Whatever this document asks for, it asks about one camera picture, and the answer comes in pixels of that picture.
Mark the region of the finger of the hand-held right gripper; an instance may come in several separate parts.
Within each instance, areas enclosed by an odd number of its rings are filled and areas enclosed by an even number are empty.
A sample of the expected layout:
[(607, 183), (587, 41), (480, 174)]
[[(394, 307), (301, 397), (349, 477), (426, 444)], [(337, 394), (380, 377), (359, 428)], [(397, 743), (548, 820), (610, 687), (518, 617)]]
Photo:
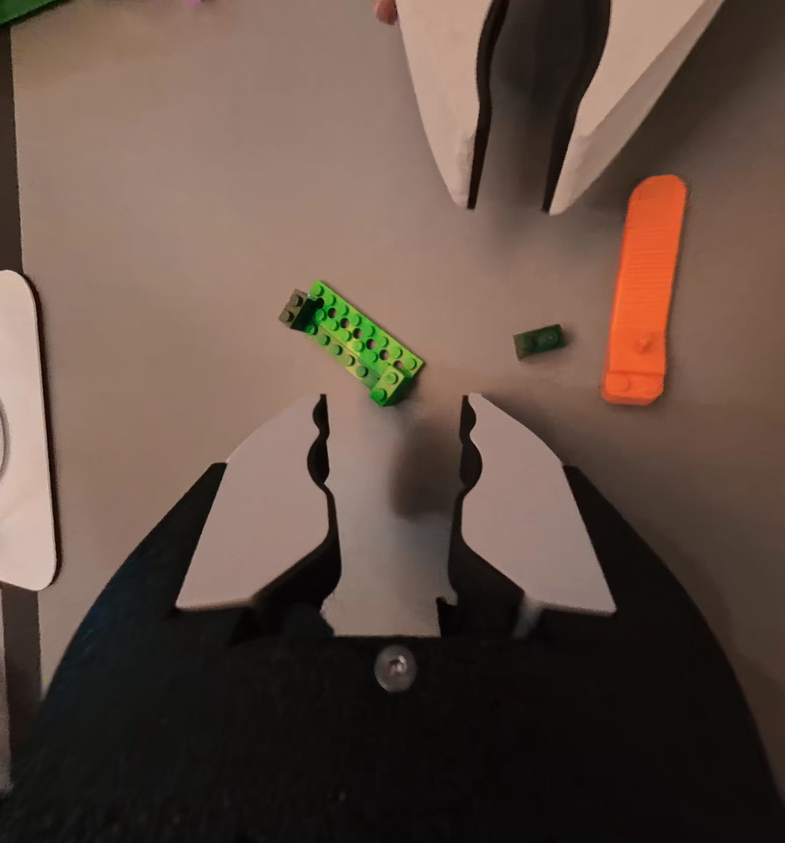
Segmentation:
[(566, 212), (638, 131), (721, 1), (583, 2), (579, 65), (557, 110), (543, 211)]
[(475, 208), (492, 121), (504, 1), (397, 1), (423, 130), (456, 205)]

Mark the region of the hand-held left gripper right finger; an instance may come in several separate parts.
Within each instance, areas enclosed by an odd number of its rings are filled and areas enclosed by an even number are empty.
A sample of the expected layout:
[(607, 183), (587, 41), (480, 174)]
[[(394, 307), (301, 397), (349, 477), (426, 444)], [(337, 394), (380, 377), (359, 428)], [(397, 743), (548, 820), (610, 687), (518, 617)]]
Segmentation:
[(461, 408), (461, 482), (449, 578), (459, 616), (617, 608), (563, 462), (481, 394)]

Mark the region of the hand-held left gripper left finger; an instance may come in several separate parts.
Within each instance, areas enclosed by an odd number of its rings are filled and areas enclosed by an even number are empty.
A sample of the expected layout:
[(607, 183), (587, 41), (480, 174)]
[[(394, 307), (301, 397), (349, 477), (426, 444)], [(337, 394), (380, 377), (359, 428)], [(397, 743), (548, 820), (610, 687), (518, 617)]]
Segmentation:
[(326, 397), (299, 399), (227, 458), (177, 609), (254, 605), (334, 538)]

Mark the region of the small dark green lego plate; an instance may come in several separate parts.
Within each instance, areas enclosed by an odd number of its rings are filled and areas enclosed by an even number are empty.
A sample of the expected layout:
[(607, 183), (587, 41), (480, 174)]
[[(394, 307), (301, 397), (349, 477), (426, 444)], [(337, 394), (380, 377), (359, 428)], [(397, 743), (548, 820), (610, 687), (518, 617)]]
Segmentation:
[(550, 353), (564, 348), (567, 344), (561, 324), (551, 324), (513, 336), (516, 359), (523, 361), (529, 357)]

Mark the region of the green lego plate assembly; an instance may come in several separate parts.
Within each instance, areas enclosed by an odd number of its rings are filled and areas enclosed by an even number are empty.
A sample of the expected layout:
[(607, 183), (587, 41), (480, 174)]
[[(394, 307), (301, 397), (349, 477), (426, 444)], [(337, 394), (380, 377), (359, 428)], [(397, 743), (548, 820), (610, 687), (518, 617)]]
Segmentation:
[(336, 359), (379, 407), (400, 404), (424, 367), (419, 355), (323, 281), (308, 292), (294, 289), (279, 321)]

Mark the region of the orange lego brick separator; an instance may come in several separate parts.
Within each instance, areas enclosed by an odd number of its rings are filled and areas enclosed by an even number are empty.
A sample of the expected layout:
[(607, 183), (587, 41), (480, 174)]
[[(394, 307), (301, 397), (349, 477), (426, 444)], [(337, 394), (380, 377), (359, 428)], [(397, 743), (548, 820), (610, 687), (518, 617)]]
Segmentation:
[(601, 377), (608, 404), (649, 406), (663, 394), (687, 196), (675, 174), (645, 179), (630, 195)]

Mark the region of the white plastic tray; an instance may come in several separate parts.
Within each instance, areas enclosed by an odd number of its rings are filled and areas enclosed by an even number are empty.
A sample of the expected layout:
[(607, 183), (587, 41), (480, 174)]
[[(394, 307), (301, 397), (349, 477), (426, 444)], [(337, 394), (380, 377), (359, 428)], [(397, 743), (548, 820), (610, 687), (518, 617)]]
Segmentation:
[(36, 299), (0, 270), (0, 584), (39, 592), (58, 568)]

